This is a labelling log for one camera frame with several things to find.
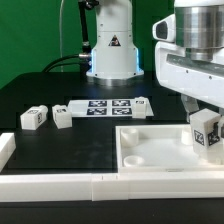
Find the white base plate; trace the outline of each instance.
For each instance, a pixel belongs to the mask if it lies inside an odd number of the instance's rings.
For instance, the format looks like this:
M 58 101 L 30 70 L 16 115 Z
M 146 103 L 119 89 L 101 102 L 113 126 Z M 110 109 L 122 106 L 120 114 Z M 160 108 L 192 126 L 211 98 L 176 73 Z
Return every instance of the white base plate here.
M 149 100 L 146 101 L 146 116 L 153 116 Z M 132 117 L 134 102 L 135 99 L 71 100 L 68 110 L 72 117 Z

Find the white block with marker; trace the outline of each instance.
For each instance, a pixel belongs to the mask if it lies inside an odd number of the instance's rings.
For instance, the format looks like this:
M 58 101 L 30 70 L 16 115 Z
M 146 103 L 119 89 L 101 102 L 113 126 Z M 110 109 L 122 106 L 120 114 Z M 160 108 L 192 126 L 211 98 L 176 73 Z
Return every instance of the white block with marker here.
M 132 105 L 133 118 L 139 118 L 139 119 L 146 118 L 147 102 L 149 103 L 148 99 L 145 97 L 135 98 L 135 101 Z
M 31 107 L 20 116 L 22 129 L 36 130 L 47 120 L 48 109 L 46 106 Z
M 52 107 L 54 122 L 58 129 L 72 127 L 72 113 L 65 105 Z

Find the cable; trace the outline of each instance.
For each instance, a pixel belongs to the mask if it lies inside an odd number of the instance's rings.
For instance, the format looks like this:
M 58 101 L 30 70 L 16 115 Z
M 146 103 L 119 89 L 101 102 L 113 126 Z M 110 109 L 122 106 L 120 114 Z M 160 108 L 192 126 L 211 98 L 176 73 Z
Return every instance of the cable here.
M 60 66 L 65 66 L 65 65 L 80 65 L 80 63 L 79 62 L 71 62 L 71 63 L 56 64 L 56 65 L 51 66 L 45 72 L 50 72 L 53 68 L 60 67 Z
M 83 52 L 90 53 L 91 52 L 91 46 L 89 43 L 89 35 L 88 35 L 88 27 L 87 27 L 87 21 L 86 21 L 86 2 L 79 1 L 79 16 L 81 21 L 81 30 L 82 30 L 82 50 Z
M 71 59 L 71 58 L 79 58 L 79 55 L 78 54 L 73 54 L 73 55 L 68 55 L 68 56 L 65 56 L 65 57 L 62 57 L 62 58 L 58 58 L 54 61 L 52 61 L 50 64 L 48 64 L 42 72 L 46 72 L 49 68 L 51 68 L 52 66 L 54 66 L 55 64 L 57 64 L 58 62 L 61 62 L 61 61 L 65 61 L 65 60 L 68 60 L 68 59 Z
M 61 0 L 60 7 L 60 17 L 59 17 L 59 38 L 60 38 L 60 57 L 63 57 L 63 12 L 64 12 L 65 0 Z

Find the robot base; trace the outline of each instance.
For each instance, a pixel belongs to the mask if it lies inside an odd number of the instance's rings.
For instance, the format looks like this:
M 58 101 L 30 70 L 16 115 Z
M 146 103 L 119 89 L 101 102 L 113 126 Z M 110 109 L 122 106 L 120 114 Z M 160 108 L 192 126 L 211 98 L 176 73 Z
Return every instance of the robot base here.
M 95 83 L 102 86 L 127 86 L 132 85 L 138 80 L 142 80 L 144 77 L 144 71 L 140 70 L 135 76 L 128 79 L 103 79 L 96 76 L 88 76 L 87 81 L 89 83 Z

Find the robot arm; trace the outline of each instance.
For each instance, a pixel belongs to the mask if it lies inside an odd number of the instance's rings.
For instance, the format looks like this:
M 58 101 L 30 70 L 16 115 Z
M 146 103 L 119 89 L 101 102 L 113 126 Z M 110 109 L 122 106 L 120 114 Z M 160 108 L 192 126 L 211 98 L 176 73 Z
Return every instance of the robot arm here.
M 224 108 L 224 0 L 175 0 L 174 6 L 173 15 L 153 26 L 158 81 L 182 94 L 188 113 L 190 98 Z

